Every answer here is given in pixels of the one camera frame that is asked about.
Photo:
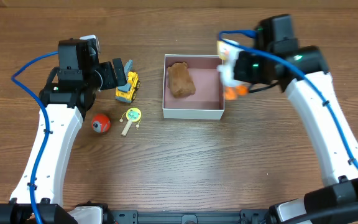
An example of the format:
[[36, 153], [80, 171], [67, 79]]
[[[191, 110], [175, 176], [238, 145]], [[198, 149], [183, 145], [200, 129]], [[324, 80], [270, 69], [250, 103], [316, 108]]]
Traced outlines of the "white plush duck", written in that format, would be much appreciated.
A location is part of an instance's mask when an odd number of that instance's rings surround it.
[[217, 66], [217, 71], [220, 73], [226, 100], [236, 100], [238, 96], [244, 96], [249, 92], [245, 82], [234, 79], [234, 67], [241, 49], [232, 44], [237, 45], [238, 42], [229, 39], [217, 41], [218, 56], [223, 61]]

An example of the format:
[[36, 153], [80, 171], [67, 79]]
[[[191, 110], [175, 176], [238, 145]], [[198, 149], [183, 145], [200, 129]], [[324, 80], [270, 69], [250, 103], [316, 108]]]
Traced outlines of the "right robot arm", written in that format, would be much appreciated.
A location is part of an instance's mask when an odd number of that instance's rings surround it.
[[298, 112], [321, 169], [323, 187], [270, 207], [267, 223], [351, 223], [358, 221], [358, 142], [334, 92], [320, 49], [302, 47], [288, 14], [269, 17], [243, 34], [236, 80], [275, 83]]

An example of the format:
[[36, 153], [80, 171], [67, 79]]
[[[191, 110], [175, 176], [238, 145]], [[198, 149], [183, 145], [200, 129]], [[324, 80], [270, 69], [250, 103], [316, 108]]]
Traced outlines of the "brown plush toy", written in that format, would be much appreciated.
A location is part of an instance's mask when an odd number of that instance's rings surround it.
[[186, 62], [177, 62], [167, 68], [168, 87], [174, 98], [194, 95], [196, 87], [188, 71]]

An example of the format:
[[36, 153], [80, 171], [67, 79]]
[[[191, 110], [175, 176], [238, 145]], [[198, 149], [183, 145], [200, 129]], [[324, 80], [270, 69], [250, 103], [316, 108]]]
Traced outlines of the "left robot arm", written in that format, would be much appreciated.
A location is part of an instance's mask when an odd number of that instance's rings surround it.
[[[105, 203], [63, 208], [63, 183], [76, 135], [96, 93], [124, 86], [121, 59], [101, 63], [95, 35], [61, 40], [58, 49], [19, 69], [11, 80], [39, 105], [39, 124], [25, 171], [7, 203], [0, 203], [0, 223], [115, 223]], [[17, 76], [43, 58], [57, 55], [44, 88], [36, 95]]]

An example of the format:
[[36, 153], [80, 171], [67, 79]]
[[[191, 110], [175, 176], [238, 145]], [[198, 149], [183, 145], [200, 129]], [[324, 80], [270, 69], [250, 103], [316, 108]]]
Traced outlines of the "yellow toy crane truck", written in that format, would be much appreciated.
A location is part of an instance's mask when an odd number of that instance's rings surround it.
[[132, 103], [136, 98], [136, 91], [140, 88], [139, 75], [132, 71], [133, 60], [124, 66], [127, 84], [116, 88], [115, 99], [125, 103]]

